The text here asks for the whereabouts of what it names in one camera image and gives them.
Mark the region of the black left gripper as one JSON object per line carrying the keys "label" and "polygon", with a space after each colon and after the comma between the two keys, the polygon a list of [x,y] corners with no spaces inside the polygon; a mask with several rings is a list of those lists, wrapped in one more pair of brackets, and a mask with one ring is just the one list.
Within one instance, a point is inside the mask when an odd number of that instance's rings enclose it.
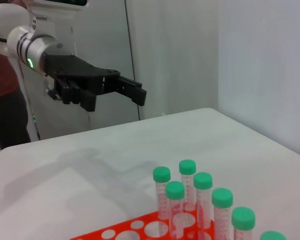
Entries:
{"label": "black left gripper", "polygon": [[55,79],[54,92],[63,104],[80,105],[87,112],[94,112],[96,95],[103,91],[104,78],[117,78],[117,92],[138,106],[144,106],[147,91],[142,84],[120,76],[113,69],[96,67],[74,55],[47,55],[45,73]]}

